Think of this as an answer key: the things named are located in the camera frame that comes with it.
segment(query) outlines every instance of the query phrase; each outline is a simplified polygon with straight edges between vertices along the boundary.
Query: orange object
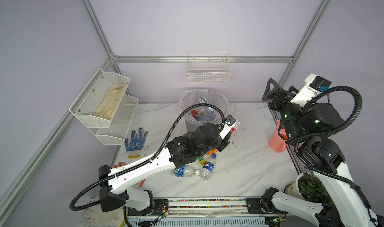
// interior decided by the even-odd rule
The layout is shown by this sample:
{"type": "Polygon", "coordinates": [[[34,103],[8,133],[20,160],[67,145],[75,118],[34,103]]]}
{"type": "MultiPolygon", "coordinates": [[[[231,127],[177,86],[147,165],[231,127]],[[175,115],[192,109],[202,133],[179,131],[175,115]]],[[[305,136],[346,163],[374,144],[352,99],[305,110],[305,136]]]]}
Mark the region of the orange object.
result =
{"type": "Polygon", "coordinates": [[[287,140],[287,135],[284,129],[281,129],[280,120],[276,120],[276,130],[271,138],[268,140],[268,145],[271,149],[276,150],[277,153],[281,153],[285,150],[285,141],[287,140]]]}
{"type": "Polygon", "coordinates": [[[198,116],[199,116],[199,113],[197,112],[197,110],[192,110],[191,111],[191,114],[192,114],[192,116],[196,119],[198,116]]]}
{"type": "Polygon", "coordinates": [[[140,181],[140,182],[137,182],[136,184],[141,187],[141,186],[143,186],[144,182],[145,182],[145,179],[140,181]]]}
{"type": "Polygon", "coordinates": [[[124,163],[124,162],[119,162],[119,164],[116,164],[116,165],[114,165],[113,167],[114,167],[114,168],[118,168],[118,167],[122,167],[122,166],[124,166],[124,165],[126,165],[126,163],[124,163]]]}
{"type": "Polygon", "coordinates": [[[207,153],[207,155],[214,154],[214,153],[216,153],[216,152],[217,152],[217,149],[212,149],[211,151],[209,151],[209,152],[207,153]]]}

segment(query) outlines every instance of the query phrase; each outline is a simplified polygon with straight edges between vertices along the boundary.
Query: trash bag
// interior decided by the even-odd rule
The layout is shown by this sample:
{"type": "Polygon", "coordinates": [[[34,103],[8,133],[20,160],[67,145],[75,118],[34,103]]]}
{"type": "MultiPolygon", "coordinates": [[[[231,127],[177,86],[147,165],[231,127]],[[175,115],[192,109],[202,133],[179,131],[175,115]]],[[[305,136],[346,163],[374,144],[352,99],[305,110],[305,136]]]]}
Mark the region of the trash bag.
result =
{"type": "MultiPolygon", "coordinates": [[[[218,107],[224,115],[227,112],[228,100],[224,95],[207,89],[194,89],[183,91],[179,99],[177,114],[181,114],[191,105],[200,103],[212,104],[218,107]]],[[[205,106],[191,109],[183,118],[190,123],[199,125],[204,123],[217,124],[222,121],[220,114],[215,109],[205,106]]]]}

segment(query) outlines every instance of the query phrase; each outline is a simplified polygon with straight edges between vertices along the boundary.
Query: blue label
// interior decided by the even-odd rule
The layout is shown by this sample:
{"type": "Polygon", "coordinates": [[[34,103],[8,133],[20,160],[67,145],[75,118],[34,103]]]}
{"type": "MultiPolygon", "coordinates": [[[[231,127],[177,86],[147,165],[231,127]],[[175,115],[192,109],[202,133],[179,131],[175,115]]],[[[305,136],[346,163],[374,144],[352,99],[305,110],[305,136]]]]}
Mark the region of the blue label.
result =
{"type": "Polygon", "coordinates": [[[212,172],[212,170],[214,169],[214,167],[215,167],[215,166],[214,166],[213,164],[211,164],[210,162],[205,162],[203,168],[206,168],[206,169],[208,169],[210,172],[212,172]]]}
{"type": "Polygon", "coordinates": [[[185,167],[185,166],[183,165],[183,166],[180,166],[180,167],[178,167],[178,168],[175,169],[174,174],[175,174],[176,177],[183,177],[183,174],[184,174],[184,167],[185,167]]]}

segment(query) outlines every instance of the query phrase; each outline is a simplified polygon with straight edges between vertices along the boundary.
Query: mesh shelf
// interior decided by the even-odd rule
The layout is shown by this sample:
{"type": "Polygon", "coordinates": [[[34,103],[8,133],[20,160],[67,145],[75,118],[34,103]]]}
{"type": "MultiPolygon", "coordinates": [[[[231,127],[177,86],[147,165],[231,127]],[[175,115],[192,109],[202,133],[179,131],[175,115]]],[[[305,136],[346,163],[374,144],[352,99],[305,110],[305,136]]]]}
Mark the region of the mesh shelf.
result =
{"type": "Polygon", "coordinates": [[[231,78],[228,57],[228,52],[189,52],[187,82],[190,84],[228,83],[231,78]],[[190,56],[190,54],[206,55],[207,53],[210,55],[198,58],[190,56]]]}
{"type": "Polygon", "coordinates": [[[116,94],[111,100],[111,103],[114,103],[114,105],[112,105],[110,109],[113,109],[114,107],[114,111],[111,111],[111,114],[107,115],[109,119],[94,116],[96,109],[103,101],[105,93],[108,90],[113,86],[126,84],[124,89],[120,89],[121,91],[124,90],[124,92],[126,92],[130,81],[130,78],[128,77],[116,73],[103,72],[102,69],[98,69],[93,79],[96,79],[96,75],[100,75],[100,77],[96,80],[92,88],[85,87],[83,90],[83,92],[89,91],[87,96],[81,104],[79,104],[80,94],[70,106],[70,112],[84,124],[84,126],[87,127],[102,144],[124,144],[139,99],[127,94],[122,94],[121,97],[116,94]]]}
{"type": "Polygon", "coordinates": [[[109,128],[99,128],[95,134],[104,145],[120,145],[124,143],[138,101],[139,99],[135,97],[126,94],[123,96],[109,128]]]}
{"type": "Polygon", "coordinates": [[[112,86],[127,84],[124,89],[124,92],[126,92],[129,81],[130,78],[122,76],[120,74],[116,74],[113,72],[103,72],[95,83],[95,85],[92,87],[92,90],[89,91],[84,101],[80,104],[79,108],[77,108],[75,113],[72,114],[87,128],[108,128],[113,118],[115,117],[117,109],[115,109],[111,120],[94,116],[95,110],[103,101],[105,93],[112,86]]]}

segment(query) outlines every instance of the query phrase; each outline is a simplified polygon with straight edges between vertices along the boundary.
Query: pink watering can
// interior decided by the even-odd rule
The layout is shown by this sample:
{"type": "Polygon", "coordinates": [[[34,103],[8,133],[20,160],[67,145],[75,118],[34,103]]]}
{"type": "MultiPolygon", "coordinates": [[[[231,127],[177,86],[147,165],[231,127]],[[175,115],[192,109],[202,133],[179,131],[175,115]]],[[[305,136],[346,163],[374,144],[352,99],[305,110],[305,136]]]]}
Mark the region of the pink watering can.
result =
{"type": "Polygon", "coordinates": [[[272,137],[268,140],[268,145],[271,149],[276,150],[277,153],[281,153],[285,150],[285,141],[287,135],[284,129],[281,129],[281,120],[276,120],[276,130],[272,137]]]}

